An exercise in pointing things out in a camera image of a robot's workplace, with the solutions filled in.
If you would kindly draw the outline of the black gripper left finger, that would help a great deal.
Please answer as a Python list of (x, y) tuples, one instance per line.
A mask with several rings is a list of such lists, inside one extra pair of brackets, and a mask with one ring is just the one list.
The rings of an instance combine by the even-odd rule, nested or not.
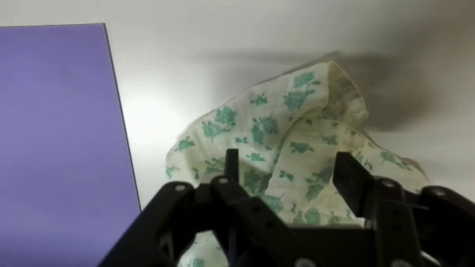
[(239, 185), (239, 151), (224, 172), (193, 186), (167, 182), (99, 262), (99, 267), (178, 267), (196, 235), (210, 231), (230, 267), (294, 267), (291, 229)]

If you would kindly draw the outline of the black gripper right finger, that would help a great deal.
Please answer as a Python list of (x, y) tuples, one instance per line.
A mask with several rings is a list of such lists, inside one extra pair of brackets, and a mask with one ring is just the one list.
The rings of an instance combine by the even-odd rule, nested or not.
[(332, 182), (375, 237), (377, 267), (475, 267), (475, 203), (440, 185), (409, 192), (338, 152)]

